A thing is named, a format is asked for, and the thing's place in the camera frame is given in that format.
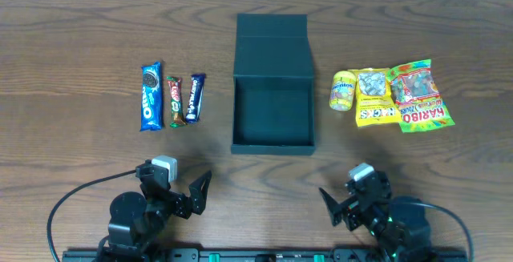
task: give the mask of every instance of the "wooden table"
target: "wooden table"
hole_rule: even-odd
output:
[[[46,219],[72,188],[145,159],[179,160],[175,191],[211,169],[207,210],[172,218],[160,237],[204,248],[372,244],[332,228],[317,190],[347,197],[347,171],[367,160],[395,194],[459,214],[477,261],[513,256],[513,0],[0,0],[0,261],[50,261]],[[317,150],[310,157],[231,155],[236,14],[308,14],[315,60]],[[357,129],[328,106],[333,74],[433,59],[455,127],[402,134]],[[202,120],[139,132],[140,66],[208,75]],[[183,99],[190,82],[184,83]],[[165,119],[170,122],[169,92]],[[72,196],[54,219],[57,251],[94,248],[109,204],[135,177]],[[464,247],[458,225],[428,215],[436,245]]]

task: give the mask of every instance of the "yellow snack bag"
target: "yellow snack bag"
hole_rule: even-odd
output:
[[[386,69],[349,70],[356,75],[356,124],[359,127],[401,122],[401,113],[392,101]]]

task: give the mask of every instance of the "dark green box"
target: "dark green box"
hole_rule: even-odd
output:
[[[238,14],[233,79],[233,154],[312,155],[306,15]]]

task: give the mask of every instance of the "blue candy bar wrapper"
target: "blue candy bar wrapper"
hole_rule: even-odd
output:
[[[142,66],[141,131],[162,129],[162,84],[160,62]]]
[[[200,120],[201,99],[203,98],[205,77],[205,74],[191,75],[191,94],[189,96],[187,114],[185,115],[185,121],[187,123],[197,123]]]

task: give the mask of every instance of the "yellow jar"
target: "yellow jar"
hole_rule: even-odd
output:
[[[347,111],[353,106],[356,76],[350,71],[339,71],[333,77],[329,106],[337,111]]]

